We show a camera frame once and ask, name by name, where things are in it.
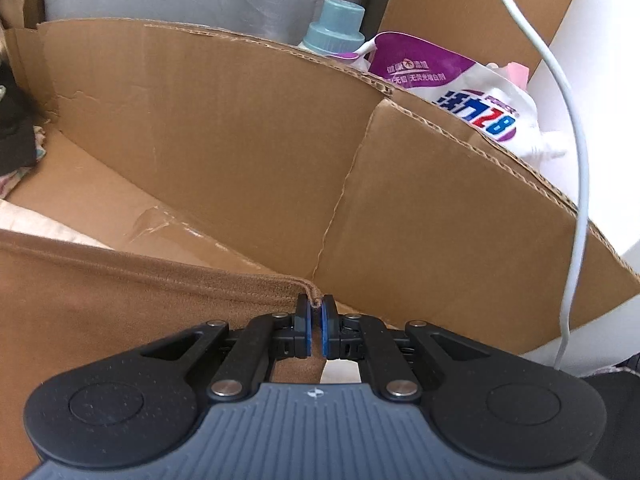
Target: white wall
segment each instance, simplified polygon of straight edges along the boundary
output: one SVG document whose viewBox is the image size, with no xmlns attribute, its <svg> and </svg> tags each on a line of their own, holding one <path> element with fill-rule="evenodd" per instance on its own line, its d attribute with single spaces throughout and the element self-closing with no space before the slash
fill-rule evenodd
<svg viewBox="0 0 640 480">
<path fill-rule="evenodd" d="M 586 129 L 591 219 L 622 254 L 640 240 L 640 0 L 573 0 L 551 49 Z M 527 89 L 542 131 L 570 134 L 562 97 L 543 63 Z M 576 200 L 575 151 L 546 162 L 542 173 Z"/>
</svg>

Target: power cord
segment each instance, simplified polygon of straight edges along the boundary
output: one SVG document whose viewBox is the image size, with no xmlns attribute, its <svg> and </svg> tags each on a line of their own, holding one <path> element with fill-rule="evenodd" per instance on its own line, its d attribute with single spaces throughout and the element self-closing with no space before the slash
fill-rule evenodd
<svg viewBox="0 0 640 480">
<path fill-rule="evenodd" d="M 549 47 L 540 38 L 536 30 L 524 17 L 523 13 L 513 0 L 502 0 L 509 14 L 524 32 L 529 41 L 541 54 L 552 73 L 560 91 L 566 108 L 569 111 L 569 117 L 574 129 L 575 146 L 578 154 L 578 215 L 575 221 L 574 246 L 571 252 L 571 261 L 569 263 L 569 271 L 564 285 L 564 293 L 562 294 L 562 302 L 560 304 L 560 333 L 562 335 L 560 347 L 554 361 L 554 368 L 559 369 L 569 344 L 569 336 L 571 335 L 569 320 L 571 314 L 571 306 L 574 301 L 575 289 L 578 285 L 580 270 L 582 268 L 582 259 L 584 257 L 584 247 L 587 241 L 587 233 L 589 230 L 589 157 L 587 154 L 587 142 L 584 137 L 580 115 L 575 105 L 571 92 L 569 81 L 554 57 Z"/>
</svg>

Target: metal screw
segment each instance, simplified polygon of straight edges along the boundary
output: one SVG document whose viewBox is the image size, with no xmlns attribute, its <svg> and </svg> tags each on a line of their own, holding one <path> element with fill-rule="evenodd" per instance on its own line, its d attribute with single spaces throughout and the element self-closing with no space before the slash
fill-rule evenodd
<svg viewBox="0 0 640 480">
<path fill-rule="evenodd" d="M 413 381 L 391 381 L 386 390 L 394 397 L 409 397 L 418 392 L 418 385 Z"/>
<path fill-rule="evenodd" d="M 211 391 L 219 397 L 233 397 L 242 391 L 242 384 L 233 379 L 224 379 L 213 383 Z"/>
</svg>

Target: purple label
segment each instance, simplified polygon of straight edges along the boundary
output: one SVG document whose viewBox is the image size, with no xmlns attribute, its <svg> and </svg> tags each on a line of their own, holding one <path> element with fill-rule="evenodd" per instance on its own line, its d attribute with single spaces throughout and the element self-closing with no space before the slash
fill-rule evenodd
<svg viewBox="0 0 640 480">
<path fill-rule="evenodd" d="M 379 34 L 376 49 L 369 71 L 404 88 L 443 86 L 476 64 L 468 57 L 400 32 Z"/>
</svg>

